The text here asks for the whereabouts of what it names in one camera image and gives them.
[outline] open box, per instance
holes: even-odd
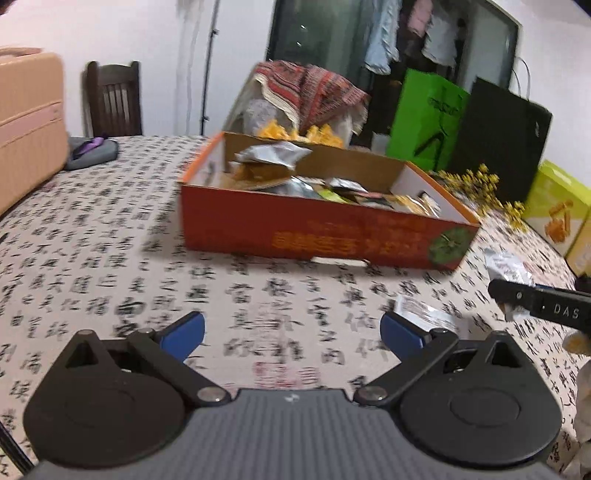
[[[467,208],[413,164],[324,145],[302,145],[312,153],[297,163],[296,175],[354,180],[370,192],[414,197],[426,192],[439,204],[440,217],[216,187],[236,153],[271,142],[224,132],[197,154],[180,179],[188,248],[454,269],[480,227]]]

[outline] white wall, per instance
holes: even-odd
[[[591,18],[571,0],[494,3],[521,24],[517,55],[531,71],[530,99],[554,115],[543,158],[591,187]],[[518,61],[515,70],[525,95],[525,67]]]
[[[252,66],[264,59],[274,0],[222,0],[215,39],[207,133],[220,128]],[[87,62],[141,62],[144,133],[185,132],[187,64],[195,22],[189,133],[199,132],[203,65],[213,0],[17,0],[0,17],[0,45],[39,46],[61,55],[66,122],[83,133],[80,74]],[[180,49],[180,84],[177,60]]]

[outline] wooden chair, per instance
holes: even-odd
[[[94,136],[142,135],[139,62],[100,67],[91,61],[86,66],[85,89]]]

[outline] table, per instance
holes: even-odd
[[[187,363],[214,382],[231,391],[338,387],[350,394],[398,363],[378,325],[382,310],[406,295],[461,317],[472,338],[510,332],[564,411],[549,464],[561,470],[574,456],[575,380],[585,360],[561,349],[562,327],[506,323],[486,291],[487,247],[519,255],[538,283],[572,287],[572,273],[536,233],[488,217],[453,274],[187,251],[177,178],[203,139],[119,142],[116,161],[59,173],[0,220],[0,233],[8,233],[0,244],[0,418],[28,453],[24,406],[79,329],[124,336],[201,310],[204,345]],[[0,456],[0,473],[16,478],[8,463]]]

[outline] pink suitcase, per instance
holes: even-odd
[[[0,47],[0,214],[64,166],[63,99],[57,55]]]

